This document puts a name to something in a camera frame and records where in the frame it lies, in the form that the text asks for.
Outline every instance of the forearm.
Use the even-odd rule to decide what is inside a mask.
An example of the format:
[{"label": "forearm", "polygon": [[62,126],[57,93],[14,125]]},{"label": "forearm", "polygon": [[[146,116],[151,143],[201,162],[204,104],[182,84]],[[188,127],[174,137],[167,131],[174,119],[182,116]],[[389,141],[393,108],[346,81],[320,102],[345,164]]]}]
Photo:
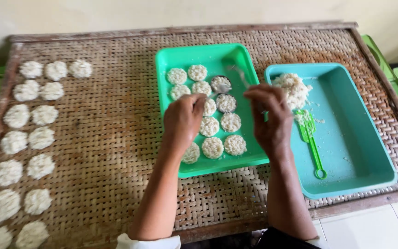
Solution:
[{"label": "forearm", "polygon": [[162,145],[128,235],[132,240],[170,237],[177,210],[177,174],[182,155]]},{"label": "forearm", "polygon": [[268,223],[301,240],[317,237],[305,205],[291,149],[270,156],[271,177],[268,183]]}]

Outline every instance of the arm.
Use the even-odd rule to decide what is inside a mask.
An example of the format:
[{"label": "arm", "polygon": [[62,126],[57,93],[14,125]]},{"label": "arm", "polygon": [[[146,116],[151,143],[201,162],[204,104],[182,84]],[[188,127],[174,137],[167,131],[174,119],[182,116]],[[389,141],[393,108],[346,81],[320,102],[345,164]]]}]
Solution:
[{"label": "arm", "polygon": [[[254,136],[270,160],[268,223],[295,238],[314,239],[318,234],[302,195],[290,148],[293,115],[284,94],[280,88],[261,84],[252,86],[244,96],[251,100]],[[257,110],[259,103],[268,111],[268,121]]]},{"label": "arm", "polygon": [[158,159],[128,236],[132,240],[170,237],[177,210],[177,174],[185,150],[199,132],[205,94],[184,95],[169,105]]}]

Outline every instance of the white wall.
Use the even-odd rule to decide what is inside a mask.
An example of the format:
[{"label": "white wall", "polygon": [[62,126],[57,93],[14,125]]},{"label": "white wall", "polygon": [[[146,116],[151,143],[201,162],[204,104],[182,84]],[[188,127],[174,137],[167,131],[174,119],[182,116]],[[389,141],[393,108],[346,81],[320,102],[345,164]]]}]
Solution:
[{"label": "white wall", "polygon": [[326,20],[357,21],[398,62],[398,0],[0,0],[0,57],[10,34]]}]

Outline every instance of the teal plastic tray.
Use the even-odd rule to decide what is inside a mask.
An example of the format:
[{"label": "teal plastic tray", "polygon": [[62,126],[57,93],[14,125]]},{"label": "teal plastic tray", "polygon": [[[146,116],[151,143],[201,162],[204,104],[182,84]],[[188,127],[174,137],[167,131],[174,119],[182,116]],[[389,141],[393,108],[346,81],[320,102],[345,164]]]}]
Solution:
[{"label": "teal plastic tray", "polygon": [[[249,84],[259,84],[259,80],[257,79],[256,71],[252,65],[248,50],[242,44],[216,44],[165,48],[160,50],[156,54],[156,72],[158,77],[161,115],[164,116],[165,110],[173,101],[169,94],[173,85],[167,81],[166,73],[175,67],[183,68],[185,71],[188,71],[188,68],[191,65],[197,64],[204,65],[207,68],[208,75],[205,78],[206,82],[210,83],[211,78],[216,75],[225,75],[230,79],[233,90],[231,90],[229,93],[237,100],[237,109],[234,113],[240,116],[242,120],[242,126],[235,133],[227,133],[220,128],[219,132],[215,136],[224,142],[225,138],[229,135],[241,135],[247,142],[248,151],[241,156],[231,156],[224,152],[219,159],[209,159],[204,156],[201,149],[201,155],[196,163],[181,163],[178,176],[180,178],[191,177],[195,175],[203,175],[231,170],[239,167],[267,163],[268,157],[265,155],[262,148],[257,144],[253,135],[253,121],[250,104],[248,100],[243,98],[243,93],[245,92],[246,88],[240,80],[237,72],[226,70],[228,65],[237,65],[241,70],[244,71],[246,80]],[[194,82],[191,79],[188,79],[185,85],[191,89],[193,83]],[[213,117],[220,121],[222,113],[216,111]],[[205,136],[199,134],[195,138],[194,142],[201,147],[205,138]]]},{"label": "teal plastic tray", "polygon": [[314,176],[309,144],[293,124],[291,149],[294,152],[303,194],[310,199],[346,195],[395,184],[397,173],[372,118],[346,68],[338,63],[271,65],[265,80],[284,73],[296,73],[305,85],[312,85],[306,105],[316,123],[318,145],[327,178]]}]

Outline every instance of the hand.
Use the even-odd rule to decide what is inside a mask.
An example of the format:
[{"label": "hand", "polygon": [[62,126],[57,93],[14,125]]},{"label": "hand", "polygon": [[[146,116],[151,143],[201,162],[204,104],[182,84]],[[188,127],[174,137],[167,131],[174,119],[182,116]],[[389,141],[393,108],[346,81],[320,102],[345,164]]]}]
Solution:
[{"label": "hand", "polygon": [[164,115],[162,148],[182,157],[197,136],[207,100],[206,94],[184,95],[171,103]]},{"label": "hand", "polygon": [[[251,100],[254,136],[267,156],[271,158],[289,152],[294,117],[282,89],[260,84],[250,87],[244,97]],[[268,121],[258,111],[259,103],[268,111]]]}]

